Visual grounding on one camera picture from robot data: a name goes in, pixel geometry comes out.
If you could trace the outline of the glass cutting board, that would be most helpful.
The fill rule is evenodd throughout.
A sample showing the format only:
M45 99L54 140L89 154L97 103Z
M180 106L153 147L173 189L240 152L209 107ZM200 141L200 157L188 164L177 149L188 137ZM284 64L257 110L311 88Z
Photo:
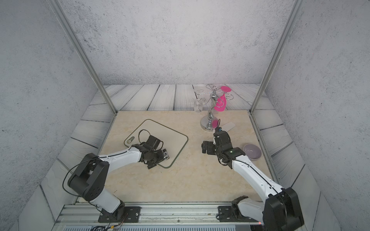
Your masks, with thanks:
M131 147L146 142L150 135L161 141L157 150L166 149L169 155L169 159L163 160L157 166L171 168L188 143L188 137L159 122L146 119L125 139L124 144Z

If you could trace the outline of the white speckled ceramic knife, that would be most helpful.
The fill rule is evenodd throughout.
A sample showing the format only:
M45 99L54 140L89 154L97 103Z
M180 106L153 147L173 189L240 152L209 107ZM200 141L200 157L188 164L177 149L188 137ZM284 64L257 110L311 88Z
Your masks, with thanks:
M222 131L229 132L232 130L236 125L233 122L226 123L221 126Z

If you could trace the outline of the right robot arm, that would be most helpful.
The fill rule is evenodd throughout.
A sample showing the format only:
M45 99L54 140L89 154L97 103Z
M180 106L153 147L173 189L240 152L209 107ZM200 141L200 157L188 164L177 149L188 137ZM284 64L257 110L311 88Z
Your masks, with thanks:
M213 141L204 141L202 153L217 156L223 166L240 174L254 188L261 202L241 196L229 207L219 207L221 222L260 222L267 231L295 231L304 226L304 217L296 191L283 188L263 173L238 147L233 147L229 134L217 127Z

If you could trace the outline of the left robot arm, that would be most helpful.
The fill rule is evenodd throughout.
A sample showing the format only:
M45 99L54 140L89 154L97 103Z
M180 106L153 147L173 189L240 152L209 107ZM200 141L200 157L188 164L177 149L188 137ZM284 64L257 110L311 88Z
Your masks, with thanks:
M75 171L68 179L67 185L77 193L77 196L101 208L102 215L122 217L124 202L105 188L108 174L121 167L139 162L151 169L169 159L167 150L158 148L160 143L163 142L150 135L146 142L133 144L116 153L101 156L89 153L74 167Z

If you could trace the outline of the chrome cup holder stand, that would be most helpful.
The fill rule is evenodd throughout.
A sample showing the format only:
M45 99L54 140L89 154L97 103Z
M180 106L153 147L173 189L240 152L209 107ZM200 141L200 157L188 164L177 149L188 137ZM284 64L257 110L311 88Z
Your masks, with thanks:
M208 108L207 115L204 116L200 121L200 126L205 131L213 131L217 126L219 126L219 119L215 116L214 107L216 101L222 95L221 87L217 87L213 84L207 84L205 86L206 89L194 89L196 99L199 99L203 107L206 106ZM230 93L226 94L227 102L234 99L234 96Z

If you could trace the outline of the pink plastic cup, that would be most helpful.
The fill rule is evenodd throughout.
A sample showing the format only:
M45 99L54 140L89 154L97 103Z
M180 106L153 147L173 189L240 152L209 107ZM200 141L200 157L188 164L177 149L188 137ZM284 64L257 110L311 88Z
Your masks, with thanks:
M218 111L218 112L225 111L226 103L227 103L226 94L230 93L231 89L227 86L222 86L221 91L222 91L222 95L221 97L217 99L215 107L214 107L215 111Z

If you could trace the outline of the clear plastic cup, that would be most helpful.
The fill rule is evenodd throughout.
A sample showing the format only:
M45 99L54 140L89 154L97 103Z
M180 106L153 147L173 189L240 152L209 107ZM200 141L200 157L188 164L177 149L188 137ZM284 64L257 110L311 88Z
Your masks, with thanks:
M199 99L194 101L194 111L200 113L203 110L203 104Z

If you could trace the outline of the lilac round bowl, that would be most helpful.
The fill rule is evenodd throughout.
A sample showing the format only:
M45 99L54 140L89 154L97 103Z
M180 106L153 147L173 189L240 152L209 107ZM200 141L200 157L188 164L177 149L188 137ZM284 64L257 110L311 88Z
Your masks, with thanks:
M256 161L262 156L262 150L260 149L260 147L252 143L244 145L243 151L246 156L252 161Z

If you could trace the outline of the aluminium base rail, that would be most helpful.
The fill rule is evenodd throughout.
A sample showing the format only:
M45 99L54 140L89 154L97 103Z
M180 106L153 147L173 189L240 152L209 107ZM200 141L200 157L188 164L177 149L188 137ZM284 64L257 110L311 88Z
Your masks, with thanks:
M252 218L236 218L230 202L127 203L123 219L111 222L87 203L64 206L54 231L91 231L110 227L115 231L263 231L263 224Z

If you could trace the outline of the right aluminium frame post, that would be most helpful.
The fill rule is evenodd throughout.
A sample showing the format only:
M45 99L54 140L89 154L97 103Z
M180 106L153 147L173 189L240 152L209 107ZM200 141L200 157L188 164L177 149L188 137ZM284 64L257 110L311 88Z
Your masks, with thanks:
M281 37L278 41L278 44L276 46L276 49L273 53L273 56L271 58L271 61L268 65L268 68L265 72L265 75L261 81L261 84L260 84L260 87L258 89L258 92L256 94L256 97L252 103L252 106L251 106L251 109L250 109L250 114L252 115L255 110L257 109L258 107L258 104L263 96L263 93L264 91L266 90L267 86L268 86L268 83L269 81L271 80L271 77L272 77L272 74L273 74L273 71L278 63L278 60L283 52L283 49L284 49L284 46L286 44L286 42L288 41L288 38L292 32L292 29L294 27L294 24L295 24L295 21L297 20L298 16L299 16L299 12L302 8L302 4L303 4L303 0L296 0L294 2L294 5L293 5L293 8L291 10L291 13L288 17L288 21L283 29L283 32L281 34Z

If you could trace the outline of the aluminium frame post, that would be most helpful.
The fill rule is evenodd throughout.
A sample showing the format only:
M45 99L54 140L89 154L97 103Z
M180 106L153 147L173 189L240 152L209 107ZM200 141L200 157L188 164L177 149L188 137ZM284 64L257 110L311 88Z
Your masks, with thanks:
M256 97L252 103L252 106L251 106L251 109L250 109L250 114L252 115L255 110L257 109L258 107L258 104L263 96L263 93L264 91L266 90L267 86L268 86L268 83L269 81L271 80L271 77L272 77L272 74L273 74L273 71L278 63L278 60L283 52L283 49L284 49L284 46L286 44L286 42L288 41L288 38L292 32L292 29L294 27L294 24L295 24L295 21L297 20L298 16L299 16L299 12L302 8L302 4L303 4L303 0L296 0L294 2L294 5L293 5L293 8L291 10L291 13L288 17L288 21L283 29L283 32L281 34L281 37L278 41L278 44L276 46L276 49L273 53L273 56L271 58L271 61L268 65L268 68L265 72L265 75L261 81L261 84L260 84L260 87L258 89L258 92L256 94Z
M84 48L82 47L75 31L73 30L72 26L70 25L60 3L57 0L48 0L48 3L54 12L55 16L57 17L57 20L59 24L61 25L62 29L66 33L68 39L72 43L75 51L77 52L77 55L81 59L82 63L84 64L85 68L87 69L90 77L92 78L93 82L95 83L96 87L98 88L99 92L101 93L103 99L108 104L110 110L114 114L114 116L117 115L118 110L114 106L110 96L108 95L107 91L105 90L102 81L100 80L97 72L92 66L91 61L89 60Z

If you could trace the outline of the left aluminium frame post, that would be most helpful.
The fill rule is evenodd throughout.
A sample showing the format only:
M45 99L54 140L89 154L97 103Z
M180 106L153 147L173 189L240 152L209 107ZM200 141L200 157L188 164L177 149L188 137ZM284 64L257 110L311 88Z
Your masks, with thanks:
M48 0L48 3L54 12L55 16L57 17L57 20L59 24L61 25L62 29L66 33L68 39L72 43L75 51L77 52L77 55L81 59L82 63L84 64L85 68L87 69L90 77L92 78L93 82L95 83L96 87L98 88L99 92L101 93L103 99L108 104L110 110L114 114L114 116L117 115L118 110L114 106L110 96L108 95L107 91L105 90L102 81L100 80L97 72L92 66L91 61L89 60L84 48L82 47L75 31L73 30L72 26L70 25L60 3L57 0Z

